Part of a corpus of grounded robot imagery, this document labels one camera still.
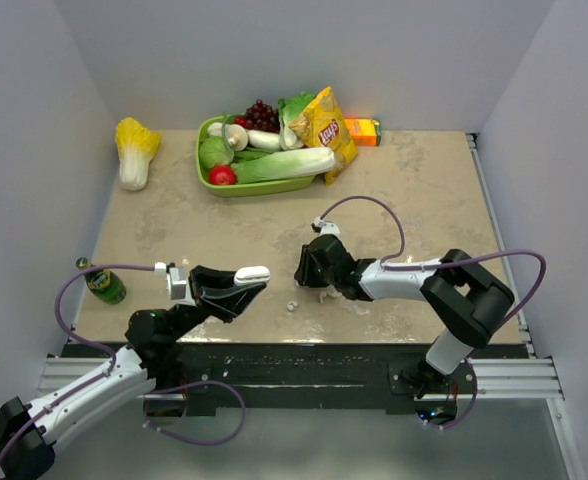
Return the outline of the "white earbud charging case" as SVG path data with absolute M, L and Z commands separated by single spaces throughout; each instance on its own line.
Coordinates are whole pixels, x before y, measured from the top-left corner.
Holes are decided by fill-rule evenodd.
M 270 270 L 265 266 L 248 266 L 238 269 L 233 277 L 235 286 L 255 283 L 268 283 L 271 278 Z

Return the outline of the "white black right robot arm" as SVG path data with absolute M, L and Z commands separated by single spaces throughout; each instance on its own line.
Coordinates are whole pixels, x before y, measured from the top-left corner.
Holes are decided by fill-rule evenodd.
M 433 393 L 454 382 L 465 357 L 487 346 L 514 302 L 501 280 L 460 249 L 428 262 L 386 265 L 353 258 L 333 234 L 302 247 L 294 279 L 302 287 L 332 287 L 353 301 L 427 302 L 444 325 L 419 369 L 422 386 Z

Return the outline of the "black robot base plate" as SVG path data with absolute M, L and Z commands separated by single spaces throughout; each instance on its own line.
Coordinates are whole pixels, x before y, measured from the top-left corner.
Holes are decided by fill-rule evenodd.
M 162 387 L 188 392 L 147 397 L 155 417 L 213 416 L 222 408 L 359 409 L 414 414 L 473 392 L 473 372 L 434 373 L 425 344 L 185 343 L 179 371 Z

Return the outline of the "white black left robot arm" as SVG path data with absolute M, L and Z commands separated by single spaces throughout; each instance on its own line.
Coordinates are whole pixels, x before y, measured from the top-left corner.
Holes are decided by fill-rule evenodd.
M 178 341 L 210 317 L 229 323 L 270 280 L 265 266 L 186 270 L 157 262 L 150 272 L 167 282 L 173 306 L 135 312 L 126 344 L 115 350 L 79 337 L 107 360 L 66 386 L 30 402 L 14 397 L 0 408 L 0 479 L 38 479 L 56 450 L 140 395 L 182 390 Z

